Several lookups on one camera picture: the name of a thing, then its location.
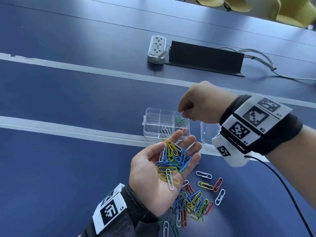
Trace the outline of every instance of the right hand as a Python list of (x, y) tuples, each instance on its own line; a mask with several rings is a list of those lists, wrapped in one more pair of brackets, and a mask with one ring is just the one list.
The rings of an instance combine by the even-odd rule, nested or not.
[(237, 95), (224, 91), (207, 81), (192, 85), (181, 97), (178, 112), (184, 118), (205, 123), (219, 123), (223, 113), (237, 98)]

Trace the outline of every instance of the black sleeve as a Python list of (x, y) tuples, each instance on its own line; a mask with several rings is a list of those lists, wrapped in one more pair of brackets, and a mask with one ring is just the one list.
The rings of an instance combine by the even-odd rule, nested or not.
[(91, 219), (81, 237), (158, 237), (158, 217), (140, 202), (129, 185), (123, 187), (121, 195), (127, 209), (105, 227), (99, 235), (95, 233)]

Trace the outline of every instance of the hand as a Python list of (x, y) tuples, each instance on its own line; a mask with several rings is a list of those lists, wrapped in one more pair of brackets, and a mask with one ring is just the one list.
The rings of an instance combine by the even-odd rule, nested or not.
[(178, 112), (184, 118), (205, 123), (219, 123), (221, 116), (237, 95), (224, 91), (207, 81), (192, 85), (181, 97)]
[[(176, 142), (183, 135), (181, 130), (177, 130), (168, 140)], [(190, 135), (179, 143), (180, 147), (188, 148), (196, 141), (194, 135)], [(198, 153), (202, 149), (200, 142), (195, 142), (187, 151), (187, 156), (192, 156), (188, 166), (183, 173), (172, 173), (172, 177), (179, 180), (179, 184), (174, 184), (173, 190), (169, 189), (168, 183), (159, 178), (160, 172), (152, 157), (159, 155), (165, 146), (164, 142), (151, 145), (139, 152), (132, 159), (129, 185), (135, 192), (138, 199), (154, 215), (160, 217), (172, 206), (176, 197), (179, 195), (184, 180), (194, 169), (201, 159)]]

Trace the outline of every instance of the socket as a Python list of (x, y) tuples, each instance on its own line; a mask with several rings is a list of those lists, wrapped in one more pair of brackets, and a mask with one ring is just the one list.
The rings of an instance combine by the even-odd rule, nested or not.
[(167, 40), (163, 36), (152, 36), (150, 40), (147, 61), (155, 64), (165, 63), (165, 56), (157, 59), (158, 56), (166, 49)]

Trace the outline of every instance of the white marker tag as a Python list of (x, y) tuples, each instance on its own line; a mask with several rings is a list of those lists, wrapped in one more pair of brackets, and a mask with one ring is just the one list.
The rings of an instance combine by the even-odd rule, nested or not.
[(247, 121), (263, 134), (269, 131), (280, 121), (280, 119), (248, 100), (235, 111), (235, 114), (240, 116), (244, 121)]
[(218, 134), (212, 139), (212, 144), (219, 151), (224, 160), (232, 167), (244, 166), (249, 161), (249, 158), (245, 158), (243, 153), (221, 134)]
[(111, 193), (109, 193), (109, 194), (107, 195), (107, 197), (105, 197), (105, 198), (101, 201), (101, 203), (98, 204), (98, 206), (97, 206), (97, 208), (95, 209), (95, 212), (94, 212), (94, 213), (96, 213), (96, 212), (99, 211), (101, 208), (103, 208), (104, 205), (105, 205), (107, 202), (111, 201), (111, 199), (112, 199), (117, 193), (120, 193), (120, 192), (122, 191), (122, 188), (123, 188), (124, 186), (125, 186), (125, 185), (123, 185), (123, 184), (120, 183)]
[(262, 95), (255, 95), (250, 97), (247, 101), (254, 103), (268, 113), (274, 115), (276, 118), (282, 120), (292, 109), (283, 104), (270, 100)]
[(237, 120), (233, 115), (228, 117), (228, 119), (223, 123), (222, 127), (227, 129), (235, 137), (237, 137), (246, 146), (254, 143), (260, 138), (254, 131), (246, 127), (241, 121)]
[(121, 193), (117, 193), (109, 202), (94, 213), (93, 223), (97, 235), (127, 208)]

